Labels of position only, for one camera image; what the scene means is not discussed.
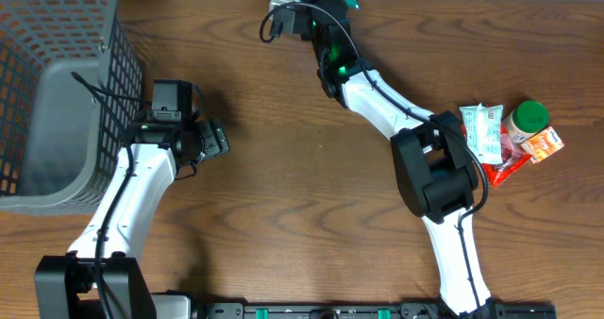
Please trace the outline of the light blue tissue pack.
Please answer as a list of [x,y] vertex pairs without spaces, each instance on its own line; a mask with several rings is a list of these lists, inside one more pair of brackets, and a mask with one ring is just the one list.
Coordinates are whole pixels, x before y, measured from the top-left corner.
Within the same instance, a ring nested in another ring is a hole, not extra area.
[[460,107],[466,131],[468,147],[480,163],[500,164],[503,162],[501,149],[501,119],[503,106]]

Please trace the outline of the green capped white jar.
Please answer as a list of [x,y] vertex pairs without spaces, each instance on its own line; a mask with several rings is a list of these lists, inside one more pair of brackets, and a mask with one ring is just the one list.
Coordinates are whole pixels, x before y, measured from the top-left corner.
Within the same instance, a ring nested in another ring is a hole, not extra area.
[[522,102],[503,120],[503,126],[514,143],[522,143],[541,130],[549,122],[547,108],[535,100]]

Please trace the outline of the red snack bag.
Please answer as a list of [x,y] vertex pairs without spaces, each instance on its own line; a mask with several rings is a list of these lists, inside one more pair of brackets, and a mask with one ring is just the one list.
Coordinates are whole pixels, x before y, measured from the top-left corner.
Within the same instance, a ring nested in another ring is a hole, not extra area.
[[502,162],[500,164],[482,163],[482,169],[493,188],[499,187],[506,179],[515,173],[522,165],[531,159],[531,155],[514,143],[507,128],[500,127]]

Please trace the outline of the orange tissue pack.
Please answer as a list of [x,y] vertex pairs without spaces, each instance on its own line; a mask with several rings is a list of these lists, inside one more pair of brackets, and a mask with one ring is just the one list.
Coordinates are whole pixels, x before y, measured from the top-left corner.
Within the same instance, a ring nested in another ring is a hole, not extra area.
[[549,126],[521,143],[522,149],[538,163],[564,148],[564,143],[552,126]]

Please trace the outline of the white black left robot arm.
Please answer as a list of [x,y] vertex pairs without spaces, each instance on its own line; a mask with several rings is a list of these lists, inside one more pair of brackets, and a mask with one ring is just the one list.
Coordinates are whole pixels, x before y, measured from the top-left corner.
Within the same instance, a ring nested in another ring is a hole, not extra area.
[[157,79],[150,109],[120,130],[125,145],[108,188],[82,234],[63,256],[35,271],[42,318],[196,318],[192,296],[152,293],[139,260],[160,200],[184,167],[225,154],[221,124],[195,107],[199,87]]

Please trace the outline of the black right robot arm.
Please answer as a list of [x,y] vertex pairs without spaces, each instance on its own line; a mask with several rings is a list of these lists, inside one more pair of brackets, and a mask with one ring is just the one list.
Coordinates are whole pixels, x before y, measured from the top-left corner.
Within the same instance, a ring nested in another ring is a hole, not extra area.
[[391,145],[396,185],[411,213],[427,228],[440,275],[446,316],[484,318],[491,294],[482,278],[472,217],[488,189],[477,156],[450,111],[422,109],[390,87],[353,40],[344,0],[301,0],[271,9],[260,38],[283,34],[312,44],[326,95],[371,123]]

